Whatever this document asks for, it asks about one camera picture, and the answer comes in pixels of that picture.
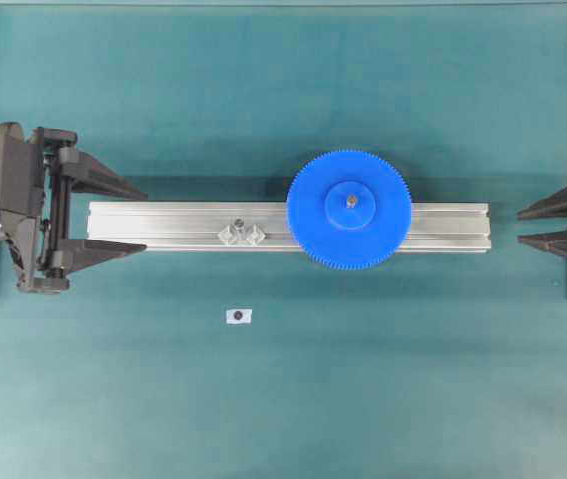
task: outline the small screw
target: small screw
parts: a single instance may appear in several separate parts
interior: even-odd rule
[[[356,195],[348,195],[347,197],[347,207],[354,208],[359,202],[359,198]]]

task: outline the teal mat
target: teal mat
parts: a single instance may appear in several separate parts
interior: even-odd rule
[[[282,200],[369,150],[491,202],[494,250],[148,253],[38,297],[1,248],[0,477],[567,477],[567,263],[516,244],[567,221],[514,220],[567,184],[567,4],[0,7],[10,119],[153,199]]]

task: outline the blue gear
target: blue gear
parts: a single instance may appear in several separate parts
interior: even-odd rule
[[[287,195],[297,242],[335,269],[364,269],[391,257],[412,221],[412,199],[401,174],[366,152],[326,153],[308,163]]]

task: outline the small sticker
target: small sticker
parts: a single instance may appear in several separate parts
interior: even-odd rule
[[[229,309],[226,311],[226,324],[250,324],[252,309]]]

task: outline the metal rod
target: metal rod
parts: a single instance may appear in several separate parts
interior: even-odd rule
[[[147,251],[301,251],[285,203],[91,202],[90,210],[90,239],[145,244]],[[488,204],[415,203],[399,252],[491,248]]]

